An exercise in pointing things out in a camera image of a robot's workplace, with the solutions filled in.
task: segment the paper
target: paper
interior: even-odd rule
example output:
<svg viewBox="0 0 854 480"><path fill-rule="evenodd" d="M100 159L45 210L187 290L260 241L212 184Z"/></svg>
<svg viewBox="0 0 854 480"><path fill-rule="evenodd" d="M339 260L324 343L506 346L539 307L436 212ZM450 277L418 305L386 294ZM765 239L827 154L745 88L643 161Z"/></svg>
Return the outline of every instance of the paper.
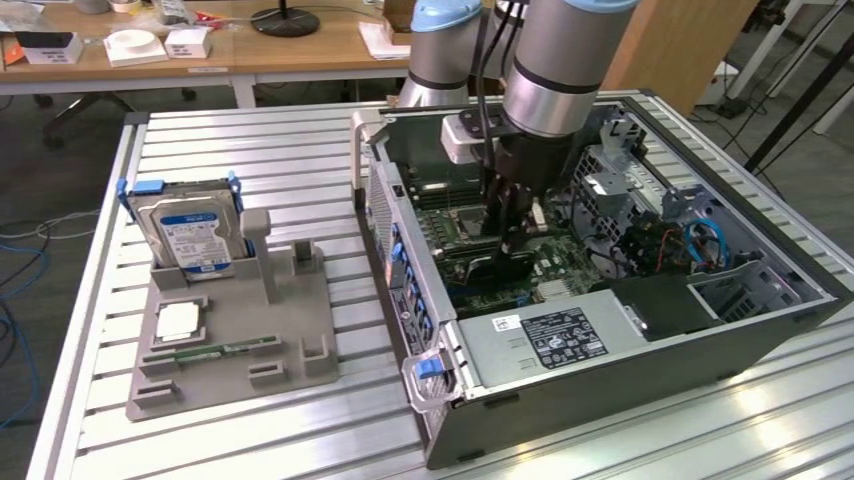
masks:
<svg viewBox="0 0 854 480"><path fill-rule="evenodd" d="M408 45L392 45L379 23L359 22L359 33L371 56L378 60L403 60L410 58Z"/></svg>
<svg viewBox="0 0 854 480"><path fill-rule="evenodd" d="M44 5L28 2L0 1L0 32L33 32L37 28L39 17Z"/></svg>

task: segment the floor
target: floor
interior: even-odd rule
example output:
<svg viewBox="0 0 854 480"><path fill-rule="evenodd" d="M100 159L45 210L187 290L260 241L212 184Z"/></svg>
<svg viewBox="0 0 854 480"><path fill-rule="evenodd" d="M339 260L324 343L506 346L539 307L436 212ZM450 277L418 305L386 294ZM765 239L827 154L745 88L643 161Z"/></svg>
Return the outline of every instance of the floor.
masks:
<svg viewBox="0 0 854 480"><path fill-rule="evenodd" d="M745 64L761 34L746 34L739 38L730 53L735 64ZM793 50L795 45L781 40L766 61L757 78L767 74L773 62ZM783 96L765 103L766 115L757 115L743 133L739 144L753 151L774 128L787 111L798 92L803 91L821 70L826 60L813 55L790 83ZM791 130L791 136L811 122L830 105L833 99L854 81L854 73L843 71L827 88L819 100L811 105L803 119ZM394 92L394 81L363 81L362 99L383 99ZM342 82L271 85L258 89L259 106L287 104L328 103L339 101ZM758 99L763 87L754 91ZM121 96L143 111L175 111L189 109L233 108L233 96L228 88L197 89L197 100L184 102L177 89L157 92L129 92ZM121 113L111 105L97 105L87 111L64 131L67 147L48 151L40 143L39 131L32 125L41 125L60 107L73 100L71 95L55 95L56 106L39 109L27 96L15 98L9 108L0 111L0 225L24 220L56 218L69 212L96 209L107 188L107 178L112 156L119 139ZM3 108L5 99L0 99ZM713 119L713 112L701 108L697 115ZM723 144L730 137L723 128L735 131L746 116L721 124L698 122L706 135ZM827 136L807 133L785 156L767 171L777 187L794 206L829 237L854 253L854 112L849 111ZM727 151L739 159L746 156L733 145ZM65 235L93 228L95 217L71 220L57 226L55 235ZM33 224L16 224L1 228L3 233L15 233L33 228ZM39 248L40 239L7 241L16 247ZM8 304L23 325L33 352L35 364L41 377L37 408L33 408L5 430L0 431L0 478L23 478L37 434L37 422L43 413L47 392L59 360L80 275L88 254L88 237L51 242L48 251L49 268L43 278L23 295L15 296ZM0 278L4 278L28 256L0 251ZM19 351L0 369L0 419L8 418L24 405L29 394L27 364Z"/></svg>

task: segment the blue hard drive label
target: blue hard drive label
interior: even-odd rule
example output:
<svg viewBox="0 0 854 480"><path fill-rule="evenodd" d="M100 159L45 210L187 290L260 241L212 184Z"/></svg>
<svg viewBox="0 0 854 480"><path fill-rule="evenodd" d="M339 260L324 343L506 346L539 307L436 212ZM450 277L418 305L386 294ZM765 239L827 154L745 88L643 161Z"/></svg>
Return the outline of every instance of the blue hard drive label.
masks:
<svg viewBox="0 0 854 480"><path fill-rule="evenodd" d="M160 227L177 265L184 270L205 273L228 267L228 243L216 235L219 216L215 213L163 217Z"/></svg>

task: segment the wooden desk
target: wooden desk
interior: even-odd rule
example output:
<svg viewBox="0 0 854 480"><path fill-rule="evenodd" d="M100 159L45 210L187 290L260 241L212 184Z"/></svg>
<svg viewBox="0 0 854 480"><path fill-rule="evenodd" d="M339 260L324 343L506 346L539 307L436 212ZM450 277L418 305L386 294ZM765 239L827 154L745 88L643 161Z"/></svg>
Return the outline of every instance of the wooden desk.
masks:
<svg viewBox="0 0 854 480"><path fill-rule="evenodd" d="M229 18L250 18L275 4L270 0L192 1L192 9ZM360 2L318 0L311 5L343 5L371 14ZM359 21L368 17L347 11L318 9L320 30L303 38L278 38L258 33L247 22L211 33L213 48L207 59L112 68L100 40L111 26L131 20L127 14L84 15L68 4L48 4L43 15L59 30L81 34L88 41L76 65L31 65L21 61L0 71L0 95L119 91L153 88L231 85L238 106L255 107L258 83L350 80L406 76L406 61L378 61L364 47ZM3 48L13 42L3 35Z"/></svg>

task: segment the wire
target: wire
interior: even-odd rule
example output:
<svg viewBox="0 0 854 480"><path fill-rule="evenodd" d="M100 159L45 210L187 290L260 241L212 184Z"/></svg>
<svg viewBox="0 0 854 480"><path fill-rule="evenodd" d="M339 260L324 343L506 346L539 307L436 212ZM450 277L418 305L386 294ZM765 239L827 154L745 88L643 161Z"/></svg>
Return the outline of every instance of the wire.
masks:
<svg viewBox="0 0 854 480"><path fill-rule="evenodd" d="M15 248L15 247L9 247L8 245L0 244L0 250L7 250L9 252L16 252L16 253L32 253L37 258L41 259L41 267L39 268L39 271L36 272L36 274L32 277L29 277L29 279L15 290L12 290L8 293L0 294L0 299L8 300L15 295L17 295L24 290L27 290L27 288L29 288L29 286L33 283L36 283L36 281L41 278L41 276L44 275L44 272L48 269L48 257L44 251L36 250L32 248Z"/></svg>
<svg viewBox="0 0 854 480"><path fill-rule="evenodd" d="M12 102L15 101L15 95L9 95L9 99L5 102L5 105L0 107L0 112L12 106Z"/></svg>
<svg viewBox="0 0 854 480"><path fill-rule="evenodd" d="M39 401L39 372L36 370L36 362L32 359L32 352L29 350L29 344L27 343L27 336L20 329L20 326L15 322L15 317L12 316L12 311L9 310L9 306L5 304L3 300L0 300L0 308L3 309L4 317L0 317L0 323L3 323L7 328L12 331L15 338L21 344L24 349L24 359L27 360L27 365L29 366L29 398L27 399L27 403L19 408L15 413L7 418L3 423L0 423L0 430L3 430L17 418L29 410L36 402Z"/></svg>
<svg viewBox="0 0 854 480"><path fill-rule="evenodd" d="M747 153L747 150L745 149L745 147L742 147L742 144L738 143L738 140L735 139L735 136L733 135L733 132L730 132L730 129L726 128L726 125L723 125L721 123L721 116L718 116L714 119L707 119L707 118L701 117L697 113L691 113L691 115L694 115L694 117L697 117L697 120L693 119L693 118L689 118L689 121L699 122L699 123L709 123L711 125L717 125L726 132L727 136L730 137L730 142L733 142L735 144L735 146L741 150L742 154L745 155L745 158L746 159L750 158L750 153ZM783 200L786 200L786 196L783 195L783 192L781 192L779 188L777 188L777 184L771 180L771 177L769 177L765 173L762 173L762 171L757 172L757 175L762 175L765 177L765 180L767 181L769 186L774 190L774 193L777 193L777 196L779 198L782 198Z"/></svg>
<svg viewBox="0 0 854 480"><path fill-rule="evenodd" d="M504 28L507 27L507 21L510 20L510 14L504 15L502 22L498 25L498 30L492 36L492 41L480 55L480 65L478 65L478 74L475 75L475 91L478 96L478 111L480 112L480 128L483 129L483 153L486 157L487 168L495 167L495 152L492 151L492 135L490 133L490 117L486 108L486 85L483 82L483 75L486 74L486 65L498 46L498 42L504 34Z"/></svg>
<svg viewBox="0 0 854 480"><path fill-rule="evenodd" d="M363 12L362 10L358 10L358 9L350 8L350 7L344 7L343 5L294 5L292 7L288 7L288 8L302 8L304 10L308 10L308 9L314 10L314 9L318 9L318 8L330 9L330 10L342 10L342 11L346 10L348 12L358 13L359 15L364 15L366 17L371 17L375 20L383 20L383 17L379 17L376 15L371 15L370 13Z"/></svg>
<svg viewBox="0 0 854 480"><path fill-rule="evenodd" d="M31 232L25 232L25 233L19 233L15 235L3 235L0 234L0 239L7 239L7 240L17 240L21 238L27 238L27 237L32 237L32 236L39 236L40 238L47 238L44 230L49 227L55 227L59 223L63 223L68 220L73 220L77 218L83 218L83 217L89 217L89 216L96 216L100 213L100 209L97 210L89 210L88 212L75 212L75 213L69 213L68 215L59 217L59 218L52 218L51 220L45 220L41 225L39 225L39 227L36 227L36 229ZM85 232L80 232L80 233L73 233L71 235L53 235L51 236L51 239L53 240L68 240L71 238L79 238L79 237L85 237L87 235L91 235L92 233L95 233L95 230L87 230Z"/></svg>
<svg viewBox="0 0 854 480"><path fill-rule="evenodd" d="M789 148L795 144L795 142L798 140L801 140L801 137L803 136L803 134L806 134L806 132L809 132L813 127L815 126L815 124L821 121L822 118L825 118L825 115L827 115L827 112L830 112L830 109L837 105L837 103L839 103L839 100L842 100L842 97L845 96L845 94L847 93L847 91L854 88L854 82L845 88L845 90L842 90L842 93L839 94L839 96L837 97L837 99L830 103L830 105L827 106L827 108L825 109L825 111L818 115L818 117L815 117L815 120L813 120L813 122L810 122L810 124L806 126L806 128L803 130L801 130L801 133L798 133L798 135L795 135L795 137L791 139L791 141L786 144L786 146L782 148L782 150L779 152L777 152L777 154L774 155L774 157L771 157L771 160L769 161L769 163L765 165L765 167L762 167L758 171L757 171L757 175L765 175L765 171L767 170L767 168L774 165L774 162L777 162L777 160L779 159L779 157L783 155L783 153L786 153L786 151L789 150Z"/></svg>
<svg viewBox="0 0 854 480"><path fill-rule="evenodd" d="M670 230L667 230L665 232L665 235L662 236L662 246L658 249L658 264L655 265L655 272L658 273L658 271L662 269L662 260L665 259L665 244L667 242L667 237L670 236L671 233L674 233L675 230L671 228Z"/></svg>
<svg viewBox="0 0 854 480"><path fill-rule="evenodd" d="M502 55L502 76L506 75L507 72L507 57L510 56L510 49L512 47L512 41L516 38L516 33L519 31L519 25L522 24L522 14L524 13L524 5L520 3L514 3L512 1L507 4L507 13L510 15L510 6L514 7L512 15L516 17L512 24L512 29L510 30L510 38L507 38L507 45L504 45L504 54Z"/></svg>
<svg viewBox="0 0 854 480"><path fill-rule="evenodd" d="M801 54L798 55L798 57L795 58L795 61L791 62L791 65L789 66L789 68L786 69L786 71L783 72L783 74L779 76L779 79L777 80L777 82L774 82L774 85L771 85L771 88L769 88L769 91L766 92L765 96L762 97L762 100L759 101L759 104L757 105L757 109L759 109L763 105L765 102L769 100L769 98L771 98L771 94L770 92L774 91L774 89L777 88L777 86L779 85L779 83L783 81L783 78L786 78L786 76L789 75L789 73L794 70L795 66L798 65L798 63L801 62L801 59L806 56L807 52L811 50L813 45L815 45L815 43L818 42L818 39L822 37L825 30L827 30L827 28L830 27L830 25L833 24L834 20L837 19L837 17L839 16L839 13L842 13L842 11L845 10L845 8L841 8L833 15L833 17L830 18L830 21L825 24L825 26L822 27L822 29L819 30L818 34L815 35L815 37L813 38L813 40L810 41L807 48L803 49L803 51L801 52ZM818 25L818 22L814 24L813 28L810 28L810 30L813 30L815 28L815 26ZM783 56L779 60L777 60L777 63L774 64L774 67L771 68L771 72L774 71L774 69L777 68L777 65L782 62L783 58L786 58L786 56ZM763 77L762 80L765 80L765 78L767 78L771 75L771 72L769 72L769 74ZM759 85L759 82L757 83L757 85L754 85L753 89L750 90L749 93L749 97L753 94L753 91L755 90L757 86ZM727 144L723 146L723 148L726 149L726 147L729 147L731 145L731 143L735 141L735 138L738 138L738 136L742 134L742 132L745 131L745 128L747 127L747 124L750 123L750 120L753 120L753 117L757 115L757 109L754 109L750 112L750 115L747 116L747 119L745 120L745 123L742 123L742 126L738 128L738 130L735 131L735 134L733 135L733 140L730 140L730 142L727 142Z"/></svg>
<svg viewBox="0 0 854 480"><path fill-rule="evenodd" d="M713 233L715 234L715 237L718 238L718 248L721 249L721 255L723 257L723 266L729 267L730 266L730 250L726 246L726 238L723 236L723 230L721 230L721 227L718 226L718 224L707 218L698 218L697 220L691 220L685 225L685 242L689 245L687 250L689 250L689 253L691 254L691 257L694 257L694 260L697 261L697 263L699 264L706 263L706 260L703 259L699 252L697 251L697 248L694 247L694 238L691 237L691 228L697 225L703 225L705 227L709 227Z"/></svg>
<svg viewBox="0 0 854 480"><path fill-rule="evenodd" d="M51 226L47 225L45 226L45 238L44 238L44 242L41 243L41 248L39 248L39 252L40 254L33 255L29 258L29 261L8 276L5 277L5 279L0 282L0 287L3 287L7 283L9 283L15 277L17 277L21 273L24 273L24 271L29 268L29 266L36 263L36 260L39 260L40 255L43 255L47 251L48 248L48 244L51 243Z"/></svg>

